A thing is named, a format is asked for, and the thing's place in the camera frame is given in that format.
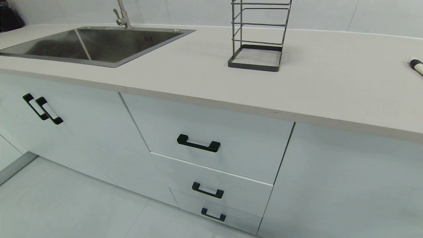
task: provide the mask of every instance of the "drawer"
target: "drawer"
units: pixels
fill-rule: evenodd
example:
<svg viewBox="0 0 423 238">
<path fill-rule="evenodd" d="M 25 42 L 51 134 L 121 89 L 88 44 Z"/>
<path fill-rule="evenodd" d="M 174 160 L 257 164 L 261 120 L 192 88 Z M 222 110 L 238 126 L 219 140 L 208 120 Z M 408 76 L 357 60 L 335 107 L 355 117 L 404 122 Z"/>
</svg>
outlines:
<svg viewBox="0 0 423 238">
<path fill-rule="evenodd" d="M 254 235 L 258 232 L 261 217 L 253 216 L 233 208 L 228 208 L 199 197 L 184 194 L 177 190 L 171 189 L 171 191 L 179 205 L 179 208 L 185 211 L 189 211 Z"/>
<path fill-rule="evenodd" d="M 262 217 L 273 185 L 151 153 L 170 188 Z"/>
<path fill-rule="evenodd" d="M 150 151 L 267 183 L 275 181 L 293 122 L 122 95 Z M 208 151 L 209 146 L 218 148 L 217 152 Z"/>
</svg>

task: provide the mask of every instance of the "faucet handle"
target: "faucet handle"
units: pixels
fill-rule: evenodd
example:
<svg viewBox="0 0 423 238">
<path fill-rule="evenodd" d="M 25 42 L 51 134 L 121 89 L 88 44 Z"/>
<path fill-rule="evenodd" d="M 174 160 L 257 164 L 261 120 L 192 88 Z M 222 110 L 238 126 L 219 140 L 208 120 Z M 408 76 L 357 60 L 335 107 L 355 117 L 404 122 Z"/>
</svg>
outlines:
<svg viewBox="0 0 423 238">
<path fill-rule="evenodd" d="M 121 17 L 119 16 L 118 11 L 115 8 L 113 8 L 113 12 L 116 14 L 116 16 L 118 17 L 118 20 L 119 20 Z"/>
</svg>

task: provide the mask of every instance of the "floor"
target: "floor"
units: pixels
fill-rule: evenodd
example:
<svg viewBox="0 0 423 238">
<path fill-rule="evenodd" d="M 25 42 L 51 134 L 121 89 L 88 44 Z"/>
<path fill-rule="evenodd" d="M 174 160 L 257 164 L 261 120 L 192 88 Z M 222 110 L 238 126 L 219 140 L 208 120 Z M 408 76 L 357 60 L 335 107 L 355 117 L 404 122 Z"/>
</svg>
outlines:
<svg viewBox="0 0 423 238">
<path fill-rule="evenodd" d="M 0 186 L 0 238 L 257 238 L 38 157 Z"/>
</svg>

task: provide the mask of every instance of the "faucet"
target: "faucet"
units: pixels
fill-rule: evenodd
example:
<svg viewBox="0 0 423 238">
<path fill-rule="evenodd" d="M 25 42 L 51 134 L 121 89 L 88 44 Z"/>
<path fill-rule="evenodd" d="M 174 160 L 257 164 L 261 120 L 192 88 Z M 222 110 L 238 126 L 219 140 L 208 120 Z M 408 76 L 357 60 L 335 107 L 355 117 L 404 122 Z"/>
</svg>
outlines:
<svg viewBox="0 0 423 238">
<path fill-rule="evenodd" d="M 122 0 L 118 0 L 119 8 L 121 9 L 122 18 L 120 18 L 118 11 L 114 8 L 113 12 L 115 12 L 118 19 L 116 20 L 116 23 L 118 25 L 125 25 L 125 29 L 131 29 L 131 23 L 129 22 L 128 13 L 125 11 L 124 3 Z"/>
</svg>

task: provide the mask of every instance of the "wall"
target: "wall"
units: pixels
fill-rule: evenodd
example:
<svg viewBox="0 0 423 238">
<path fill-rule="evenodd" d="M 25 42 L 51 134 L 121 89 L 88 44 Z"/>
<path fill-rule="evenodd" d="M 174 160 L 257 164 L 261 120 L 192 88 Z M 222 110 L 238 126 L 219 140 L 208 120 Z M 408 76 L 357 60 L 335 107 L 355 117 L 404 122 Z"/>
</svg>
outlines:
<svg viewBox="0 0 423 238">
<path fill-rule="evenodd" d="M 287 0 L 258 0 L 286 2 Z M 114 23 L 117 0 L 9 0 L 27 25 Z M 133 24 L 229 26 L 231 0 L 123 0 Z M 423 38 L 423 0 L 293 0 L 289 28 Z M 273 14 L 255 16 L 275 20 Z"/>
</svg>

